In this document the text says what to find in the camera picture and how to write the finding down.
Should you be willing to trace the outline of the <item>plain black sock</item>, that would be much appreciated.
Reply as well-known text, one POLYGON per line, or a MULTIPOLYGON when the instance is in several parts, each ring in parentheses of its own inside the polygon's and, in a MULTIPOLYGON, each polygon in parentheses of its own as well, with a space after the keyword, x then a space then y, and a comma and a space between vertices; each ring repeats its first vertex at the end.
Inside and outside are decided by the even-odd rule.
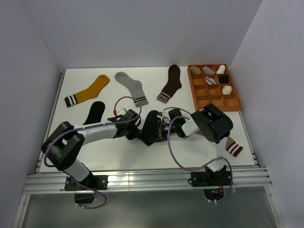
POLYGON ((167 141, 166 124, 158 117, 159 112, 156 110, 150 111, 142 127, 138 138, 147 146, 153 143, 167 141))

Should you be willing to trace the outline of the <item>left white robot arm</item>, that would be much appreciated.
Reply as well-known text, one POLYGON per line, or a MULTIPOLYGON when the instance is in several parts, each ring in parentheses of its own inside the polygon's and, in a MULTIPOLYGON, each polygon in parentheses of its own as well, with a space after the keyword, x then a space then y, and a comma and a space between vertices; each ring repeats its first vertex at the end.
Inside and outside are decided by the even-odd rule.
POLYGON ((73 126, 62 122, 45 140, 41 150, 44 158, 75 180, 80 189, 94 188, 92 172, 77 159, 82 146, 103 139, 126 137, 132 140, 139 134, 140 122, 140 115, 132 109, 99 123, 73 126))

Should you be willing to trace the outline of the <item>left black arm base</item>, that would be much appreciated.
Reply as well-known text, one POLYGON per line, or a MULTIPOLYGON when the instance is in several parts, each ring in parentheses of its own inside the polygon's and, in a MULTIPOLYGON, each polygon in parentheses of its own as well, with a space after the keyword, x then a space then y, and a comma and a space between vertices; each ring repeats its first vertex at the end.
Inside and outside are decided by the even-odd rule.
POLYGON ((75 193, 74 200, 78 206, 81 206, 85 209, 96 209, 100 208, 107 202, 107 197, 104 193, 100 192, 101 190, 107 190, 108 184, 108 175, 92 175, 83 180, 76 181, 73 177, 67 177, 66 183, 64 187, 64 191, 82 191, 89 190, 92 193, 75 193), (104 198, 104 202, 98 206, 89 206, 92 204, 97 196, 102 196, 104 198))

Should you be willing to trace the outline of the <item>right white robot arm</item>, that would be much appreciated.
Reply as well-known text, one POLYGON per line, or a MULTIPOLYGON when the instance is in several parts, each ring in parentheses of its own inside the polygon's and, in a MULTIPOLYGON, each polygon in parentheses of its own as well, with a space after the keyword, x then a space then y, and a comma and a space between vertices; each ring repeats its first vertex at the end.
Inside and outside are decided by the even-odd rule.
POLYGON ((210 185, 218 184, 222 179, 221 171, 226 166, 231 167, 231 164, 225 158, 226 143, 233 129, 231 119, 213 104, 209 104, 191 114, 178 107, 164 108, 164 111, 166 110, 175 112, 167 131, 167 145, 174 162, 179 168, 190 172, 208 168, 209 171, 205 175, 207 183, 210 185), (202 136, 208 141, 208 161, 195 169, 182 166, 175 158, 171 148, 170 136, 173 134, 171 130, 175 130, 175 134, 183 139, 201 132, 202 136))

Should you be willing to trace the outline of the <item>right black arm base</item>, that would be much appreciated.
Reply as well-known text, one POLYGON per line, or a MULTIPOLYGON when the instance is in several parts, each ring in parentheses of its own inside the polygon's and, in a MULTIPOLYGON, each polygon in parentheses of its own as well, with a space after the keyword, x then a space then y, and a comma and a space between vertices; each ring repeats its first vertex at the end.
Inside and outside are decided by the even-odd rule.
POLYGON ((192 187, 212 187, 212 189, 203 190, 204 196, 208 200, 221 200, 224 195, 224 186, 229 186, 231 181, 231 172, 223 170, 212 172, 210 169, 206 171, 192 172, 188 179, 188 184, 192 187))

